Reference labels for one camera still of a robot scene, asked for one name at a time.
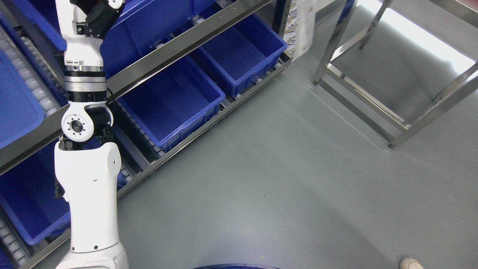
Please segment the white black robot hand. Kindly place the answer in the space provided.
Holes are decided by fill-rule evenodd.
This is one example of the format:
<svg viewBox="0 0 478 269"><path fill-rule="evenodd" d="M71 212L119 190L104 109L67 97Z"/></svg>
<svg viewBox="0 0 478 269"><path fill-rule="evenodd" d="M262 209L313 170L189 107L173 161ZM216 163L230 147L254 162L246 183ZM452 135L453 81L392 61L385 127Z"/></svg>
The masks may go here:
<svg viewBox="0 0 478 269"><path fill-rule="evenodd" d="M100 47L125 8L124 0L56 0L68 71L103 70Z"/></svg>

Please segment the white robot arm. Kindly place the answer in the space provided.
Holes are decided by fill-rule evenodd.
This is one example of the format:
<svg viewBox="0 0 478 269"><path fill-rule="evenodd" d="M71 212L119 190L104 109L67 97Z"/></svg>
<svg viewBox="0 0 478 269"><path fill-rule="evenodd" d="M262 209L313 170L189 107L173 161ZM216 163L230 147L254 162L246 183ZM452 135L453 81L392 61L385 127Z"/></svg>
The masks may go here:
<svg viewBox="0 0 478 269"><path fill-rule="evenodd" d="M55 175L71 215L71 242L58 269L128 269L118 234L118 145L112 140L113 114L106 105L106 75L99 54L65 52L69 108L55 145Z"/></svg>

